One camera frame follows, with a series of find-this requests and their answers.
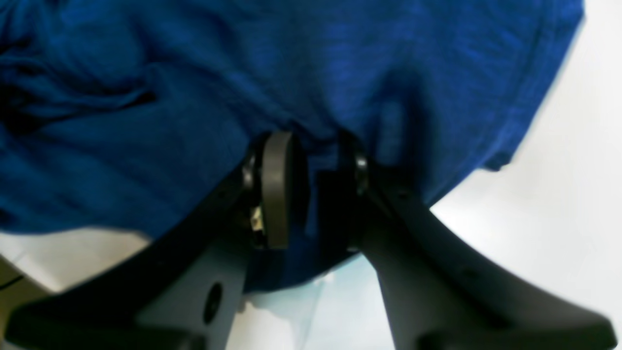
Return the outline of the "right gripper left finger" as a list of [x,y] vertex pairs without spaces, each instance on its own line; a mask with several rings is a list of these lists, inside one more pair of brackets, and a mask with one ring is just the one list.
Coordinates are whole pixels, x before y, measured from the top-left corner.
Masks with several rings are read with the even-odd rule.
[[7,350],[224,350],[254,250],[304,223],[304,152],[291,132],[240,165],[166,235],[64,293],[18,308]]

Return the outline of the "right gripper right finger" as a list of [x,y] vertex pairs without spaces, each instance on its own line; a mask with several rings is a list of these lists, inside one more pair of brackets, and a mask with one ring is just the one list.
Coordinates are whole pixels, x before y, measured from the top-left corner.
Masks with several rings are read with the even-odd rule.
[[372,264],[397,350],[612,350],[606,317],[556,297],[481,255],[420,201],[398,168],[351,134],[340,167],[355,195],[350,247]]

